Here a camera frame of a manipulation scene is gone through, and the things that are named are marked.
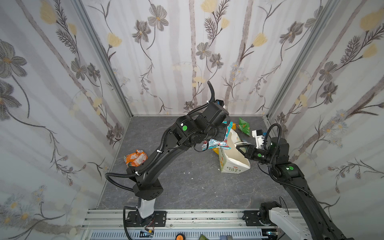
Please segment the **white paper bag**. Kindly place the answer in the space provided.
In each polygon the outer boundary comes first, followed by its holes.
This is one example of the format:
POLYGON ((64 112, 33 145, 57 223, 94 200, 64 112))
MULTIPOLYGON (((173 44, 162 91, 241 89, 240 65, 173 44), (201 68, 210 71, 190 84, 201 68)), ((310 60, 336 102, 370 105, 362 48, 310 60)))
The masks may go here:
POLYGON ((219 149, 219 161, 221 173, 240 174, 251 168, 250 162, 237 149, 242 142, 238 134, 231 130, 227 141, 230 149, 219 149))

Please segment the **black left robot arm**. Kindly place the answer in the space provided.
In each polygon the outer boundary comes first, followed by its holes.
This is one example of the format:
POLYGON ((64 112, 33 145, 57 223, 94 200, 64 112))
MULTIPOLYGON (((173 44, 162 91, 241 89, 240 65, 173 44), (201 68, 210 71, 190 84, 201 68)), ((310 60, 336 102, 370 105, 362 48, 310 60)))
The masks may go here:
POLYGON ((121 189, 133 192, 139 198, 136 211, 143 220, 154 215, 156 198, 164 191, 158 179, 160 174, 179 155, 203 142, 222 142, 230 123, 229 112, 224 102, 216 100, 211 82, 207 82, 211 98, 205 104, 177 118, 165 130, 160 145, 138 167, 128 167, 126 174, 107 173, 108 182, 121 189))

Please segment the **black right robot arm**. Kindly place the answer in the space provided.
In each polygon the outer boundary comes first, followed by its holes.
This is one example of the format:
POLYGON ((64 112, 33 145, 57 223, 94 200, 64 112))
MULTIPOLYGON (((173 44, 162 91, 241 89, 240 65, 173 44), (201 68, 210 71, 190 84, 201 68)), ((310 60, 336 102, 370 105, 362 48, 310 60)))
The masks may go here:
POLYGON ((292 240, 345 240, 346 236, 313 195, 300 168, 289 161, 289 144, 281 137, 282 127, 279 124, 272 127, 278 128, 278 135, 265 139, 263 148, 250 144, 238 144, 236 148, 246 159, 268 166, 269 176, 290 194, 307 227, 299 224, 277 202, 262 203, 259 220, 264 225, 276 225, 292 240))

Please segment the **orange snack packet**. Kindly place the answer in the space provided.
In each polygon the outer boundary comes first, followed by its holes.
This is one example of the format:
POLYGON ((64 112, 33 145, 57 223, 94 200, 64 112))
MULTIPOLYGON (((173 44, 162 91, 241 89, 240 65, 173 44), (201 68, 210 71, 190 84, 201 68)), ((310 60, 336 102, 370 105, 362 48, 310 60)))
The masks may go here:
POLYGON ((143 150, 136 150, 134 153, 125 156, 125 163, 128 167, 138 167, 148 159, 143 150))

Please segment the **orange button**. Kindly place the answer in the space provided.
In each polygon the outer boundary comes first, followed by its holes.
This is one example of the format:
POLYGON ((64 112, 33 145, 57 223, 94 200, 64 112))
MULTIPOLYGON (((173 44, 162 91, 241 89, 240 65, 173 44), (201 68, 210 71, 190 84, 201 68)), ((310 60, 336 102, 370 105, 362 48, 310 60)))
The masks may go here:
POLYGON ((183 234, 177 234, 175 240, 185 240, 186 237, 183 234))

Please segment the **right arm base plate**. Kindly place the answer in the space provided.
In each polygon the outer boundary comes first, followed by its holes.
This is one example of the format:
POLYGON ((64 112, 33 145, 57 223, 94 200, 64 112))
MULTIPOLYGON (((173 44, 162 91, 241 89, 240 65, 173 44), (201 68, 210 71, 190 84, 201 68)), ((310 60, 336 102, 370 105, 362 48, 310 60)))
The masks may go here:
POLYGON ((244 211, 242 220, 246 223, 247 227, 267 227, 271 225, 262 221, 262 218, 259 216, 259 211, 244 211))

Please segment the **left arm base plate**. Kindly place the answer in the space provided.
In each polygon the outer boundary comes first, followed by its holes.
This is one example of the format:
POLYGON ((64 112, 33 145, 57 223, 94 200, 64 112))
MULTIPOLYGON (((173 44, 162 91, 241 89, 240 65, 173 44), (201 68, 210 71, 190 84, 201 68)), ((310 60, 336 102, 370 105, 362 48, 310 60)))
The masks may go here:
POLYGON ((126 227, 165 227, 167 220, 166 211, 155 211, 152 215, 142 218, 138 211, 128 212, 124 224, 126 227))

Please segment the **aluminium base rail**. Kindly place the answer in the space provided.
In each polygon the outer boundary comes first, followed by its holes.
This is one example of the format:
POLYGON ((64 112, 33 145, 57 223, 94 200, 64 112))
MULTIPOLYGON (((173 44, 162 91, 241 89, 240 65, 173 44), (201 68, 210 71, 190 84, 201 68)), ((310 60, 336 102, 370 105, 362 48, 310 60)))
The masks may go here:
MULTIPOLYGON (((307 224, 298 209, 284 209, 304 228, 307 224)), ((292 240, 276 225, 247 227, 244 211, 251 210, 159 210, 167 212, 165 227, 126 227, 118 210, 89 210, 81 227, 81 240, 292 240)))

